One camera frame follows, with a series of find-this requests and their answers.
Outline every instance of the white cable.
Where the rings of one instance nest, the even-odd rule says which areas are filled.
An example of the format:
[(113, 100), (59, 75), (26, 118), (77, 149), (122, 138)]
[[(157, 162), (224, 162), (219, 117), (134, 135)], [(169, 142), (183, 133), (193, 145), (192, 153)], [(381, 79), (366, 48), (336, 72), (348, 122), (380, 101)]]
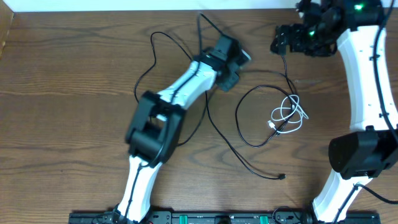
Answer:
[[(271, 120), (269, 120), (268, 121), (268, 125), (269, 125), (269, 127), (270, 128), (273, 128), (274, 130), (276, 130), (279, 134), (287, 134), (287, 133), (292, 133), (292, 132), (294, 132), (294, 131), (297, 131), (297, 130), (299, 130), (300, 128), (301, 128), (301, 126), (303, 125), (303, 119), (305, 118), (305, 119), (309, 119), (309, 117), (308, 117), (308, 115), (304, 112), (304, 110), (303, 110), (303, 108), (301, 108), (301, 106), (300, 106), (300, 98), (299, 98), (299, 96), (298, 95), (289, 95), (289, 98), (292, 100), (292, 102), (294, 103), (293, 105), (292, 105), (292, 107), (293, 107), (293, 111), (290, 113), (290, 114), (288, 114), (288, 115), (283, 115), (283, 110), (290, 110), (290, 107), (288, 108), (288, 107), (284, 107), (284, 103), (285, 103), (285, 100), (287, 100), (287, 96), (284, 98), (284, 100), (282, 100), (282, 103), (280, 104), (280, 107), (278, 107), (278, 108), (275, 108), (273, 111), (272, 111), (272, 113), (271, 113), (271, 120), (273, 120), (273, 121), (286, 121), (289, 117), (291, 117), (291, 116), (293, 116), (295, 113), (298, 113), (299, 115), (300, 115), (300, 119), (299, 120), (297, 120), (297, 121), (288, 121), (288, 123), (290, 123), (290, 124), (298, 124), (299, 123), (299, 125), (298, 125), (298, 127), (297, 128), (295, 128), (295, 129), (292, 129), (292, 130), (289, 130), (289, 131), (278, 131), (278, 130), (276, 130), (276, 128), (275, 128), (275, 124), (271, 121)], [(274, 118), (274, 112), (275, 111), (277, 111), (277, 110), (279, 110), (280, 111), (280, 118), (279, 119), (275, 119)]]

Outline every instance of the wood grain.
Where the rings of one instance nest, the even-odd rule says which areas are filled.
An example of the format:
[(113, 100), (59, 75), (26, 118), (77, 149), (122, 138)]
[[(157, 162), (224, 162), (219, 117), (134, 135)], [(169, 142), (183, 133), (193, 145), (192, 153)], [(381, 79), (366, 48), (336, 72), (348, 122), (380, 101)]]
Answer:
[[(248, 70), (282, 71), (269, 53), (277, 24), (299, 22), (292, 10), (207, 11), (238, 38), (253, 58)], [(66, 223), (74, 210), (103, 211), (122, 199), (128, 176), (123, 137), (136, 102), (132, 87), (153, 63), (149, 36), (163, 31), (198, 52), (193, 11), (20, 13), (0, 61), (0, 222)], [(203, 23), (204, 46), (218, 36)], [(398, 97), (398, 16), (387, 27), (387, 64)], [(158, 64), (139, 86), (159, 91), (188, 67), (186, 56), (164, 36), (155, 37)], [(310, 116), (300, 131), (247, 147), (234, 124), (240, 97), (260, 84), (287, 88), (279, 76), (243, 73), (228, 93), (218, 91), (211, 115), (232, 145), (258, 169), (286, 173), (283, 181), (250, 174), (207, 119), (192, 140), (161, 168), (152, 204), (175, 210), (273, 210), (300, 208), (317, 196), (331, 167), (328, 143), (349, 132), (350, 105), (340, 55), (310, 58), (288, 54), (289, 76)], [(259, 143), (271, 132), (267, 120), (283, 98), (268, 89), (249, 95), (239, 109), (244, 136)], [(181, 139), (188, 137), (204, 106), (189, 109)], [(396, 199), (398, 168), (370, 188)], [(377, 210), (396, 223), (397, 208), (361, 192), (352, 210)]]
[(14, 13), (8, 8), (8, 6), (0, 0), (0, 59), (2, 50), (6, 45), (9, 29), (11, 27), (12, 18)]

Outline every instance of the wooden table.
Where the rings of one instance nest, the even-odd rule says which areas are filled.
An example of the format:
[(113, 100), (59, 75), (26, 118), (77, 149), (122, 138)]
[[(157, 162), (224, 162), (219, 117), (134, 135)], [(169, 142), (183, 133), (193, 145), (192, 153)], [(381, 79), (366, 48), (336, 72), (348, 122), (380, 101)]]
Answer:
[[(153, 63), (149, 36), (164, 31), (198, 52), (196, 12), (18, 13), (0, 60), (0, 223), (66, 223), (72, 211), (103, 211), (122, 199), (129, 172), (124, 135), (136, 109), (132, 88)], [(205, 14), (238, 38), (252, 56), (247, 69), (283, 71), (269, 53), (274, 28), (300, 22), (293, 10), (208, 11)], [(202, 22), (204, 46), (217, 33)], [(398, 98), (398, 16), (387, 27), (387, 64)], [(184, 54), (164, 36), (155, 36), (157, 66), (139, 86), (159, 91), (188, 67)], [(328, 143), (349, 133), (350, 104), (339, 54), (311, 58), (286, 56), (289, 76), (310, 116), (292, 134), (260, 149), (239, 138), (234, 109), (240, 97), (260, 84), (286, 82), (268, 73), (243, 73), (230, 92), (218, 91), (212, 117), (232, 145), (268, 174), (260, 179), (237, 160), (206, 118), (202, 126), (160, 170), (152, 204), (174, 210), (273, 210), (300, 208), (316, 197), (330, 173)], [(267, 121), (283, 96), (259, 90), (242, 103), (239, 121), (245, 137), (260, 143), (270, 135)], [(204, 107), (203, 97), (188, 111), (185, 139)], [(369, 186), (397, 199), (398, 167)], [(361, 191), (351, 210), (377, 210), (383, 223), (395, 223), (397, 207)]]

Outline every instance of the teal light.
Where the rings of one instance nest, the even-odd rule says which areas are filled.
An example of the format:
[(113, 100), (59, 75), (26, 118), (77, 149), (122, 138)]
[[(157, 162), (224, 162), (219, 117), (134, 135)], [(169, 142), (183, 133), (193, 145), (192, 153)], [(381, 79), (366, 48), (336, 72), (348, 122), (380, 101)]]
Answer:
[(363, 8), (363, 5), (362, 5), (362, 4), (358, 4), (358, 5), (355, 5), (355, 6), (354, 6), (354, 9), (355, 9), (355, 10), (358, 10), (358, 11), (362, 10), (362, 8)]

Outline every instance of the white background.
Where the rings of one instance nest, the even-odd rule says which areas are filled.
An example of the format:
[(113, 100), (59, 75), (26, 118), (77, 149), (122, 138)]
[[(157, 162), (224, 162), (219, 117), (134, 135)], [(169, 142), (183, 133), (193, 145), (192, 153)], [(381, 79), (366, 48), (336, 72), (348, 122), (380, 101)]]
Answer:
[[(387, 7), (391, 0), (382, 0)], [(4, 0), (14, 12), (294, 8), (299, 0)]]

